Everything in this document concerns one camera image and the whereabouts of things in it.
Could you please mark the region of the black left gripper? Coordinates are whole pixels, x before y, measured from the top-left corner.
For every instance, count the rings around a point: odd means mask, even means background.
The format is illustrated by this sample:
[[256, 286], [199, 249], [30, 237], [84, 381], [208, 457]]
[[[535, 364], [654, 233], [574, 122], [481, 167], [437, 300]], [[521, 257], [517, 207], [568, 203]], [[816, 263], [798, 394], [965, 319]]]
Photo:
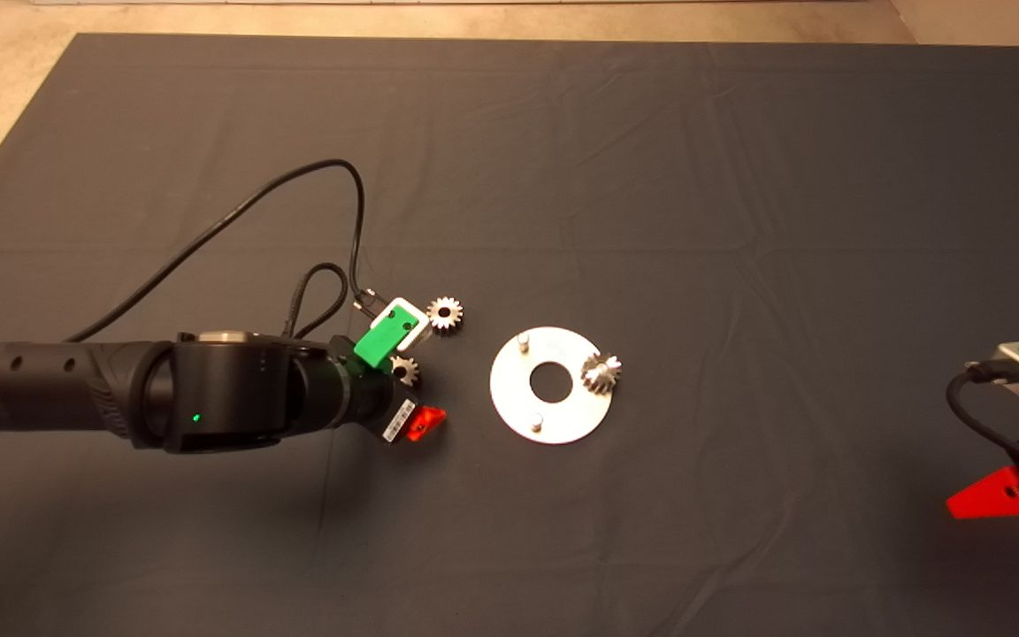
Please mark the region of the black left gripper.
[[324, 428], [359, 425], [387, 444], [417, 442], [448, 419], [444, 409], [421, 404], [413, 388], [391, 371], [381, 371], [360, 358], [348, 338], [326, 344], [327, 363], [322, 392]]

